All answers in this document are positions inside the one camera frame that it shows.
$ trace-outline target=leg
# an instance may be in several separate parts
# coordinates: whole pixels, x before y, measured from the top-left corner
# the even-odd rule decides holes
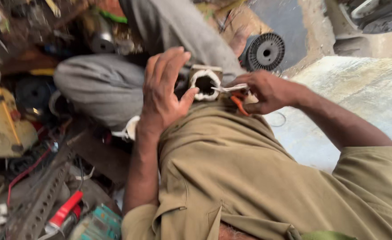
[[[54,81],[77,108],[113,131],[121,131],[143,106],[144,68],[114,54],[70,58]]]
[[[222,67],[223,84],[245,73],[234,51],[204,22],[201,13],[189,0],[119,2],[130,26],[140,32],[151,55],[164,52],[172,46],[184,46],[192,53],[190,64]]]
[[[190,2],[123,0],[122,3],[131,27],[140,32],[151,55],[172,46],[184,46],[193,54],[191,64],[222,67],[223,83],[245,73],[237,60],[240,53],[234,53]],[[55,84],[86,114],[120,131],[131,117],[140,114],[143,105],[144,68],[127,60],[115,55],[71,58],[56,69]]]

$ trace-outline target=motor part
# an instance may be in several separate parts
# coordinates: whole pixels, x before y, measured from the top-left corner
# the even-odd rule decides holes
[[[87,45],[94,53],[115,51],[112,27],[95,9],[88,10],[80,17]]]
[[[26,76],[16,86],[19,109],[30,121],[46,122],[51,117],[49,99],[56,90],[51,76]]]
[[[190,69],[189,87],[199,88],[195,95],[197,101],[214,101],[220,94],[222,68],[195,64]]]
[[[248,71],[264,69],[272,71],[285,56],[285,42],[273,32],[250,36],[239,59]]]

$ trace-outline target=man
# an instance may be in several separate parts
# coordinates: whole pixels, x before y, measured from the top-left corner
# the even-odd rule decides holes
[[[236,59],[242,36],[231,49],[185,0],[123,8],[153,56],[145,73],[104,55],[72,58],[54,78],[113,130],[141,117],[124,239],[392,239],[392,140],[384,133],[305,86],[245,73]],[[237,115],[227,100],[192,105],[197,88],[178,99],[177,77],[192,63],[222,67],[223,84],[247,83],[259,100],[245,106],[253,115]],[[306,113],[342,152],[332,174],[296,163],[257,115],[284,106]]]

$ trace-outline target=shirt pocket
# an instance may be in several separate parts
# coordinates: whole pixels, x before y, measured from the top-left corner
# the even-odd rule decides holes
[[[173,210],[185,210],[187,208],[187,199],[187,184],[172,161],[169,161],[162,169],[161,183],[159,185],[160,205],[153,219],[153,230],[159,227],[162,214]]]

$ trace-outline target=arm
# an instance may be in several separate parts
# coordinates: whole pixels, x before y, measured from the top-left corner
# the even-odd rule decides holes
[[[308,89],[297,107],[322,129],[338,150],[346,146],[392,146],[392,140],[380,129]]]
[[[144,204],[158,206],[158,142],[161,133],[185,116],[198,88],[189,89],[178,101],[174,84],[179,70],[190,59],[183,47],[174,47],[147,61],[144,103],[137,125],[129,175],[125,185],[124,215]]]
[[[307,114],[339,150],[346,146],[392,146],[392,140],[378,128],[301,84],[266,71],[241,75],[231,85],[240,83],[247,83],[259,100],[244,106],[249,113],[268,114],[292,106]]]

